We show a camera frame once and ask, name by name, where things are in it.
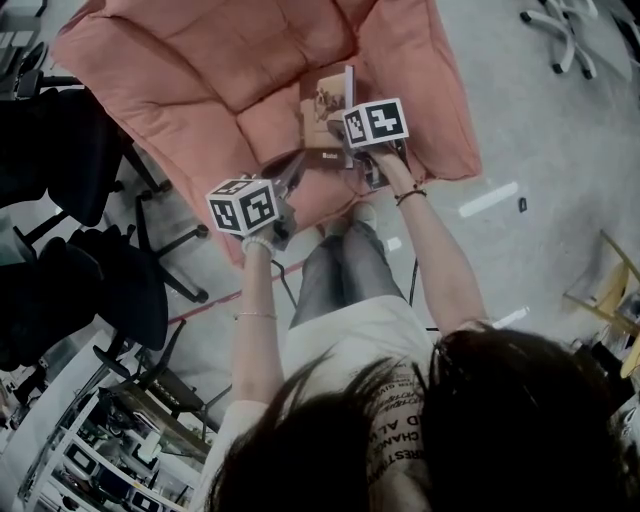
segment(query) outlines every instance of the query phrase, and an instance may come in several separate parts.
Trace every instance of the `white t-shirt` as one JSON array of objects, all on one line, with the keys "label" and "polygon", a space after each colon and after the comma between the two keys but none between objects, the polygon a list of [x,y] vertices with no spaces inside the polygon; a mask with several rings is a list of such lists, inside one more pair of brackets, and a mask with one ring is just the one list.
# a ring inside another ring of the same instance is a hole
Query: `white t-shirt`
[{"label": "white t-shirt", "polygon": [[[401,298],[377,297],[306,322],[291,331],[282,351],[285,378],[331,350],[314,371],[305,396],[344,389],[364,366],[390,357],[400,361],[392,381],[380,390],[367,454],[367,480],[373,510],[429,510],[421,486],[427,477],[420,439],[421,399],[411,367],[427,374],[433,343],[411,307]],[[233,402],[209,452],[189,509],[200,512],[211,482],[233,441],[260,419],[267,406]]]}]

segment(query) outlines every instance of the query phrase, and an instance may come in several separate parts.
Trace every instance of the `white chair base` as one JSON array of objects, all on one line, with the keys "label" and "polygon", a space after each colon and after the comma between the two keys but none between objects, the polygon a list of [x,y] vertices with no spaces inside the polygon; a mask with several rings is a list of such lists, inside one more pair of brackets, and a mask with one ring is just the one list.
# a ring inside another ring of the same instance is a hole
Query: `white chair base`
[{"label": "white chair base", "polygon": [[566,14],[577,14],[591,19],[598,17],[598,11],[592,0],[587,1],[587,10],[577,9],[567,6],[563,0],[540,0],[540,3],[548,6],[550,14],[543,14],[538,11],[528,10],[520,13],[520,18],[527,24],[538,23],[551,27],[558,31],[565,40],[565,51],[560,62],[554,63],[551,67],[553,71],[561,75],[571,68],[574,60],[578,60],[582,66],[582,74],[587,80],[598,76],[595,63],[589,54],[582,49],[576,41],[576,35],[571,27],[571,23]]}]

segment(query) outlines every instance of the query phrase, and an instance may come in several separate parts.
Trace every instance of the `brown book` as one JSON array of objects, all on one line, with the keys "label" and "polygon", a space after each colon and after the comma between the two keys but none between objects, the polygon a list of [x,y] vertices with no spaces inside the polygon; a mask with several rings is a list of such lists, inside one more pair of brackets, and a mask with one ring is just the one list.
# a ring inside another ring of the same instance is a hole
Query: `brown book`
[{"label": "brown book", "polygon": [[342,112],[355,104],[353,66],[333,64],[307,73],[300,80],[302,144],[307,167],[352,169],[353,160],[342,143],[329,133],[327,121],[342,120]]}]

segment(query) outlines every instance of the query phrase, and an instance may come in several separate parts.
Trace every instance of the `person's left arm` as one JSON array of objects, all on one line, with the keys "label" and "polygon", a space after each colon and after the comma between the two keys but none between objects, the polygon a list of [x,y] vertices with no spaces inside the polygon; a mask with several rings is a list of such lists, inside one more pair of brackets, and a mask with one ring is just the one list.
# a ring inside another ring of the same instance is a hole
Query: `person's left arm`
[{"label": "person's left arm", "polygon": [[271,253],[247,246],[240,314],[233,340],[232,394],[235,400],[269,404],[284,383],[271,279]]}]

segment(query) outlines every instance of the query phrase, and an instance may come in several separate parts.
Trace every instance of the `white shoe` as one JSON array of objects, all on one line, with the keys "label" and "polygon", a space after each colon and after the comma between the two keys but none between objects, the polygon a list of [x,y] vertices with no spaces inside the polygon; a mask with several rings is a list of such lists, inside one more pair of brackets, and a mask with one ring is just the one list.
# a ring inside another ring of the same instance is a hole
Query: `white shoe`
[{"label": "white shoe", "polygon": [[378,227],[378,214],[370,203],[358,203],[353,207],[353,221],[364,222],[375,231]]},{"label": "white shoe", "polygon": [[349,230],[349,221],[344,217],[338,217],[337,219],[333,219],[327,225],[327,228],[324,231],[324,237],[329,238],[330,236],[344,236]]}]

